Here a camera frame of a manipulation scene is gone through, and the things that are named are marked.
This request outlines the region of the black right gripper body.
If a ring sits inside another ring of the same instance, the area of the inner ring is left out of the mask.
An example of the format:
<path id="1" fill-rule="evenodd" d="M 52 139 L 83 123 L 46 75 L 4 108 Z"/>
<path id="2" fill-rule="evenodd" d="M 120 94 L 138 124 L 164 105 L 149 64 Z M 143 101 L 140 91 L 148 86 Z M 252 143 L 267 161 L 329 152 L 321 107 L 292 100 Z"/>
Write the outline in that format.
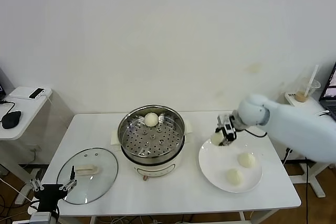
<path id="1" fill-rule="evenodd" d="M 231 124 L 225 124 L 223 131 L 225 142 L 233 142 L 237 139 L 236 129 Z"/>

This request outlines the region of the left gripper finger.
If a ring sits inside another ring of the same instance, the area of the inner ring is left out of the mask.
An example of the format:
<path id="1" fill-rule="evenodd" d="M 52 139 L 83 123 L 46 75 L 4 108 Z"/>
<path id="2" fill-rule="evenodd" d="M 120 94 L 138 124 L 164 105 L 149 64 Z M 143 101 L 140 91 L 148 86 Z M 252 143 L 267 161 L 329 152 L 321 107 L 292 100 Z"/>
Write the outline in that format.
<path id="1" fill-rule="evenodd" d="M 73 188 L 77 185 L 77 180 L 75 179 L 75 167 L 72 166 L 71 168 L 71 173 L 70 173 L 70 178 L 67 183 L 62 185 L 59 189 L 62 191 L 71 191 Z"/>
<path id="2" fill-rule="evenodd" d="M 41 191 L 41 190 L 44 189 L 44 187 L 43 187 L 41 181 L 40 181 L 38 178 L 31 179 L 31 180 L 30 180 L 30 184 L 31 184 L 32 189 L 33 189 L 34 191 Z"/>

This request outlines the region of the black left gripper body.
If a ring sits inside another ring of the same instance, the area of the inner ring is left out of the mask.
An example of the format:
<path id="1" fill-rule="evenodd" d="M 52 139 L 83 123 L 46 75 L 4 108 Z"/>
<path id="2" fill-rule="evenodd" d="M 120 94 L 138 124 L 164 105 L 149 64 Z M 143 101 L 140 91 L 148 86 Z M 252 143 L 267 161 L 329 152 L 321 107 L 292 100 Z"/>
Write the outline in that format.
<path id="1" fill-rule="evenodd" d="M 63 184 L 44 184 L 43 189 L 35 192 L 35 198 L 41 203 L 57 203 L 67 196 L 67 189 Z"/>

